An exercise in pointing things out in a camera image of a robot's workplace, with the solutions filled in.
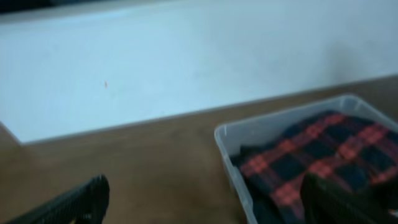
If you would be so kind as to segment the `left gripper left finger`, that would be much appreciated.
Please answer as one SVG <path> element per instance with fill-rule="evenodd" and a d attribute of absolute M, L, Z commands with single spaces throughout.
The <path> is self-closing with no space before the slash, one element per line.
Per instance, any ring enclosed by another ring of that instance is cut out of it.
<path fill-rule="evenodd" d="M 6 224 L 102 224 L 109 193 L 106 176 L 98 175 Z"/>

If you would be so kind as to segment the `red navy plaid cloth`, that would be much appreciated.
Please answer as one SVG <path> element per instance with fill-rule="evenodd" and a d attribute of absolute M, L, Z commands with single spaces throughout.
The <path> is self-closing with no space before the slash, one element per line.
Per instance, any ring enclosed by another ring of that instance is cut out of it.
<path fill-rule="evenodd" d="M 397 133 L 380 123 L 324 111 L 257 145 L 237 167 L 277 207 L 283 223 L 303 223 L 300 188 L 307 173 L 359 192 L 397 180 Z"/>

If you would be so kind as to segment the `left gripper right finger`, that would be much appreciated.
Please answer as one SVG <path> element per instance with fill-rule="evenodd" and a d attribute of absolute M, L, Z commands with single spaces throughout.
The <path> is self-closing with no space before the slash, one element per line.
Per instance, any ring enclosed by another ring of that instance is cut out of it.
<path fill-rule="evenodd" d="M 315 174 L 307 174 L 300 195 L 306 223 L 397 224 L 395 180 L 350 193 Z"/>

